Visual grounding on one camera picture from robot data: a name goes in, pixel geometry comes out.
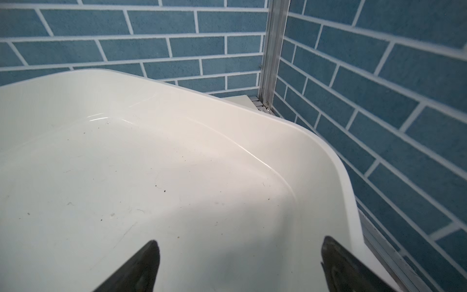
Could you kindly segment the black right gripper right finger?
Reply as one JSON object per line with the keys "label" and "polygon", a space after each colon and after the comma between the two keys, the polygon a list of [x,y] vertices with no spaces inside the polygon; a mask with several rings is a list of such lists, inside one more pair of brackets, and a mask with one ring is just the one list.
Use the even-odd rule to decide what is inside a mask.
{"label": "black right gripper right finger", "polygon": [[331,292],[394,291],[331,236],[325,236],[321,256],[328,290]]}

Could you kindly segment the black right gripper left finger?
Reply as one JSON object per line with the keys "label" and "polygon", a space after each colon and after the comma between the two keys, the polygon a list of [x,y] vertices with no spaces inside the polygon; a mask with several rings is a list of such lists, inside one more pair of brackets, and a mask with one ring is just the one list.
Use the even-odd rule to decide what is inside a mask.
{"label": "black right gripper left finger", "polygon": [[159,245],[151,240],[94,292],[152,292],[160,262]]}

